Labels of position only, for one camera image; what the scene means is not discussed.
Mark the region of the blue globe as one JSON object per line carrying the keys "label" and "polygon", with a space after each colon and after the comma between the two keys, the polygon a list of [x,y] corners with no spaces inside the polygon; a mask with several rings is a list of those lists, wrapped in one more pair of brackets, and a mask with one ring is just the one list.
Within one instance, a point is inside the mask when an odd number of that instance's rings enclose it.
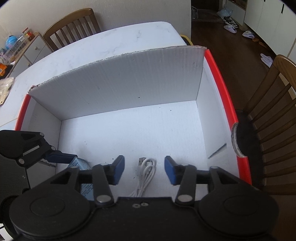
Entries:
{"label": "blue globe", "polygon": [[9,36],[5,43],[6,49],[10,49],[16,43],[17,40],[18,38],[16,36]]}

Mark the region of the red cardboard box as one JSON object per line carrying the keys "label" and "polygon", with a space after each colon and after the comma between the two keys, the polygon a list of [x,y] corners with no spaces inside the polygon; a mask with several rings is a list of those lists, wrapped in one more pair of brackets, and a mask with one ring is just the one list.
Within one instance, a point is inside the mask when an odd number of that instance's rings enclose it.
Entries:
{"label": "red cardboard box", "polygon": [[250,183],[237,149],[238,118],[210,50],[174,46],[101,59],[31,87],[17,131],[43,133],[90,166],[125,157],[115,197],[135,190],[138,160],[156,160],[145,197],[175,197],[164,160],[220,167]]}

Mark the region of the wooden chair at right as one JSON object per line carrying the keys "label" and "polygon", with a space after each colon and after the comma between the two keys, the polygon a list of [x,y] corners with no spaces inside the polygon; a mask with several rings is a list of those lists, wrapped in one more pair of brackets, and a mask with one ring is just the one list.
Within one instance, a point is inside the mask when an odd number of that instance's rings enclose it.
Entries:
{"label": "wooden chair at right", "polygon": [[279,207],[276,240],[295,240],[295,63],[283,55],[243,109],[236,111],[238,148],[248,158],[253,186]]}

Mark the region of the plastic bag with flatbread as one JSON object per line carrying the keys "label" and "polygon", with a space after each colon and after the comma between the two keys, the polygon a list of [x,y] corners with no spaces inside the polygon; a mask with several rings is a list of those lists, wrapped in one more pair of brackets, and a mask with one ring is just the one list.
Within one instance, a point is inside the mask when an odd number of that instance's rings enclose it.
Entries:
{"label": "plastic bag with flatbread", "polygon": [[4,78],[0,80],[0,105],[3,105],[8,95],[10,94],[10,90],[15,82],[14,77]]}

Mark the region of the white wardrobe cabinets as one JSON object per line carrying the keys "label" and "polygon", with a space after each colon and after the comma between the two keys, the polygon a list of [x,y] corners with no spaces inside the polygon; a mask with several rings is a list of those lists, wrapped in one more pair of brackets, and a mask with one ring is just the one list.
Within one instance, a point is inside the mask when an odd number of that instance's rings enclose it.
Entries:
{"label": "white wardrobe cabinets", "polygon": [[283,1],[225,1],[232,18],[248,27],[275,54],[295,59],[295,13]]}

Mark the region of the wooden chair behind table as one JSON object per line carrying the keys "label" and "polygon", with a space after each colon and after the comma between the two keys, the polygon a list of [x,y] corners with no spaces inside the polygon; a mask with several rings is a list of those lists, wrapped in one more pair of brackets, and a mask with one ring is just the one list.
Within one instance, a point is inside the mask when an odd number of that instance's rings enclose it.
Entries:
{"label": "wooden chair behind table", "polygon": [[66,15],[43,34],[46,43],[57,51],[78,40],[101,32],[92,8],[84,8]]}

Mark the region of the white side cabinet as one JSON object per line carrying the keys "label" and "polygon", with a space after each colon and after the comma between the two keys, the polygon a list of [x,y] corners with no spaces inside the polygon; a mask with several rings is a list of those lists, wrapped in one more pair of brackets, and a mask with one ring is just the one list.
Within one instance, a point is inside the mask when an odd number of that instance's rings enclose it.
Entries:
{"label": "white side cabinet", "polygon": [[25,46],[13,56],[13,61],[11,62],[12,68],[8,73],[8,77],[17,77],[30,66],[52,52],[53,50],[45,42],[42,35],[38,32],[34,32],[34,38],[26,43]]}

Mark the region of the light blue small box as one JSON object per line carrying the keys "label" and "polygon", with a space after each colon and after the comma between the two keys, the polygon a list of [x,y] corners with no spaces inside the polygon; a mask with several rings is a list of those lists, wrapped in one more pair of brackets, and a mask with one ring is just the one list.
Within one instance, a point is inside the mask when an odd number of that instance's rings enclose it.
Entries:
{"label": "light blue small box", "polygon": [[79,169],[79,175],[77,181],[80,183],[80,194],[83,195],[87,200],[94,201],[93,196],[93,184],[90,180],[90,175],[87,171],[91,170],[89,163],[79,157],[75,157],[68,168],[77,167]]}

